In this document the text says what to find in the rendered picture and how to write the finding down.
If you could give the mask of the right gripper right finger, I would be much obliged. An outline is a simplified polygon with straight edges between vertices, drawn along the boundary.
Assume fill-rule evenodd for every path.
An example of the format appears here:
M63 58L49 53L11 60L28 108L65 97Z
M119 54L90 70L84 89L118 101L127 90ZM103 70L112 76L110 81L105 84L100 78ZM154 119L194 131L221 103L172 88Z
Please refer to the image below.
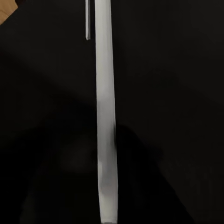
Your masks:
M132 129L118 124L116 145L120 224L196 224ZM146 208L135 205L128 156Z

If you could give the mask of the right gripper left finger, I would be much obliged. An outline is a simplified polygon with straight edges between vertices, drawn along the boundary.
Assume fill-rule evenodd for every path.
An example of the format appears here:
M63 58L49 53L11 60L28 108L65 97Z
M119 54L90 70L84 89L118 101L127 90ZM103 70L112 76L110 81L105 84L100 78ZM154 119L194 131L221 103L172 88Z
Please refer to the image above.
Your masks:
M0 148L0 224L17 224L50 142L45 124Z

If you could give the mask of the pen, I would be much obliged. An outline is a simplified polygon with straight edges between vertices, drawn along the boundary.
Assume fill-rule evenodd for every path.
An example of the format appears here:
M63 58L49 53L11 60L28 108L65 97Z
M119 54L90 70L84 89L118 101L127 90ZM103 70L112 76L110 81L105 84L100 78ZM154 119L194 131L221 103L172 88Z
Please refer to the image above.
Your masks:
M85 0L91 40L90 0ZM95 0L98 196L101 224L118 224L118 169L111 0Z

